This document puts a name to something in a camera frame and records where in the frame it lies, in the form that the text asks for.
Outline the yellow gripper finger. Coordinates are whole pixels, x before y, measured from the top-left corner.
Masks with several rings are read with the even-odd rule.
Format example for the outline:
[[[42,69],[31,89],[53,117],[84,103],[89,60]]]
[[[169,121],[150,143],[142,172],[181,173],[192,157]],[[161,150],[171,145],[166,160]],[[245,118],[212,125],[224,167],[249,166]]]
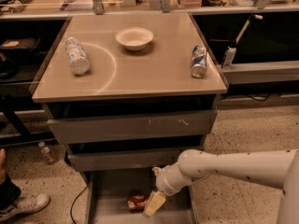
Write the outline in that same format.
[[[148,202],[144,208],[143,215],[145,217],[153,216],[165,203],[166,196],[159,190],[153,191],[148,199]]]

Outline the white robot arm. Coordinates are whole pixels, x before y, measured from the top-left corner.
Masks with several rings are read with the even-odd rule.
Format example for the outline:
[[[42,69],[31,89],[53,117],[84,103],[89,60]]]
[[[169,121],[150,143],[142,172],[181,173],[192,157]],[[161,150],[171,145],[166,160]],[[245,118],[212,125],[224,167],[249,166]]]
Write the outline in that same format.
[[[299,150],[210,154],[187,149],[177,162],[155,167],[156,190],[144,209],[153,216],[166,199],[208,175],[222,175],[254,184],[280,189],[282,197],[277,224],[299,224]]]

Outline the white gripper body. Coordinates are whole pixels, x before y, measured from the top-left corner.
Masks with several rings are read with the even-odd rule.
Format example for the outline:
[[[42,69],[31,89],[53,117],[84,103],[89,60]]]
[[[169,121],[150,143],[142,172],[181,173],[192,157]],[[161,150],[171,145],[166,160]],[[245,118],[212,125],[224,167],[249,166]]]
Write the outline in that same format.
[[[173,196],[191,184],[191,179],[180,171],[177,164],[153,167],[152,171],[156,177],[156,188],[165,196]]]

